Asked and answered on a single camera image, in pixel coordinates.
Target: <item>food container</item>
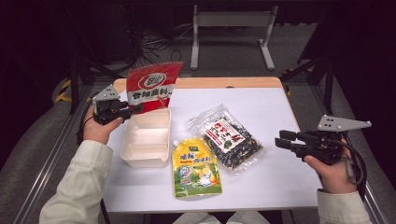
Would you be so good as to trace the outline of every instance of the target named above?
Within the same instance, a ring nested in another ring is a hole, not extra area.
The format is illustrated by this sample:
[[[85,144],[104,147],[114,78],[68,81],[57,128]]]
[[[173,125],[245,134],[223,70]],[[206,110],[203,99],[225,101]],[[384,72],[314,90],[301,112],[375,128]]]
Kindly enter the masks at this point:
[[[122,141],[121,158],[134,168],[166,166],[170,124],[168,108],[132,115]]]

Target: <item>sleeve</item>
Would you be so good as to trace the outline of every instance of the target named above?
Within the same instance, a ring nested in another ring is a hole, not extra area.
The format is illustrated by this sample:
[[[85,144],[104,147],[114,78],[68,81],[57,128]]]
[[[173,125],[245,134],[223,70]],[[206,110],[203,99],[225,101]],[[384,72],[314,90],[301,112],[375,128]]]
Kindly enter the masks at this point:
[[[83,141],[42,208],[40,223],[97,223],[112,156],[108,146]]]
[[[359,193],[330,194],[318,191],[318,214],[321,224],[369,224],[370,217]]]

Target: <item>yellow sauce pouch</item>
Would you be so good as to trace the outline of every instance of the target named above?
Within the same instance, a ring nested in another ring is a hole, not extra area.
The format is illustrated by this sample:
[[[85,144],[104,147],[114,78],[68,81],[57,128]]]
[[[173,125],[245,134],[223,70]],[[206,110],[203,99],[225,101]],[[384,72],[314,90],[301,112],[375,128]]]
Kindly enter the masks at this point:
[[[176,198],[221,194],[219,166],[205,142],[189,138],[177,145],[172,156]]]

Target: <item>red snack bag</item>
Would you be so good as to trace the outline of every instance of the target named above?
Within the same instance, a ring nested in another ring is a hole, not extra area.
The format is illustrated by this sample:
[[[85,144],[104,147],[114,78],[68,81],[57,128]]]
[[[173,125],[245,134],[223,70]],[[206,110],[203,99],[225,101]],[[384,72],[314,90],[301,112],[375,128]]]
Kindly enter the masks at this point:
[[[140,114],[168,107],[183,62],[156,63],[133,69],[126,82],[129,107],[143,104]]]

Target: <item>white table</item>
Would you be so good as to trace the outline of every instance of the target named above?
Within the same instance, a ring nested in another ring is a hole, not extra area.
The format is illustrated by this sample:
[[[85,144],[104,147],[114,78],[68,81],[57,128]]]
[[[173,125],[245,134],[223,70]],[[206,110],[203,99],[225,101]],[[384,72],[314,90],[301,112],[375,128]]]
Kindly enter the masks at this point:
[[[125,92],[121,100],[126,100]],[[110,135],[114,150],[105,186],[108,212],[169,213],[188,211],[281,210],[318,206],[317,174],[295,154],[275,146],[280,130],[299,131],[283,88],[175,89],[169,108],[171,139],[193,137],[186,122],[196,114],[225,104],[233,116],[266,148],[259,161],[240,175],[220,170],[220,195],[176,199],[169,163],[163,168],[134,169],[120,158],[126,123]]]

